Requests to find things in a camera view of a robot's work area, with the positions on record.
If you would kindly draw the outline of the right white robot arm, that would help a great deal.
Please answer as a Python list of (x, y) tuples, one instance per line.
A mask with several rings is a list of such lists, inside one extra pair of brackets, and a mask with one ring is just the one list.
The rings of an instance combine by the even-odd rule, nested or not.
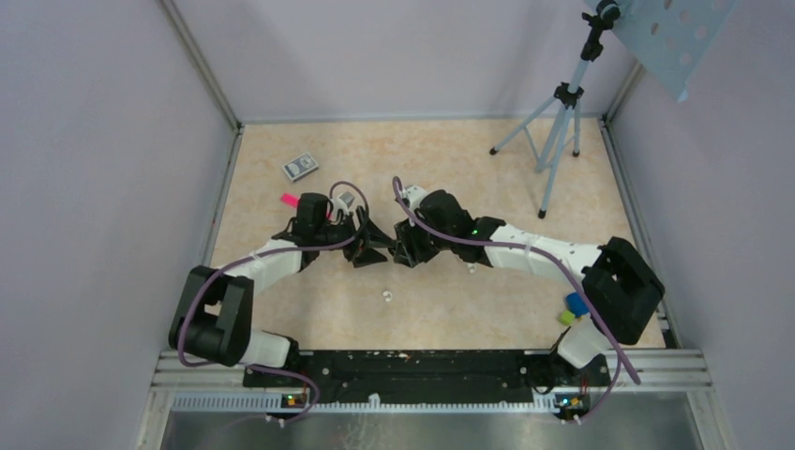
[(639, 343), (665, 294), (661, 279), (628, 240), (577, 244), (496, 217), (472, 217), (449, 192), (395, 185), (406, 214), (395, 231), (396, 261), (415, 267), (449, 251), (468, 265), (511, 269), (568, 284), (584, 304), (549, 361), (552, 379), (574, 386), (595, 356)]

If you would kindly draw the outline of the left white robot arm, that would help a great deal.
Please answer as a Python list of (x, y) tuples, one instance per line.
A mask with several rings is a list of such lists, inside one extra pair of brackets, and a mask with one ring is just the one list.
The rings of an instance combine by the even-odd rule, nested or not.
[(308, 268), (321, 253), (341, 250), (354, 267), (385, 263), (397, 243), (368, 216), (353, 196), (302, 194), (287, 227), (247, 256), (221, 268), (190, 270), (169, 331), (169, 344), (199, 364), (264, 366), (278, 387), (297, 382), (301, 364), (289, 337), (252, 326), (253, 300), (277, 281)]

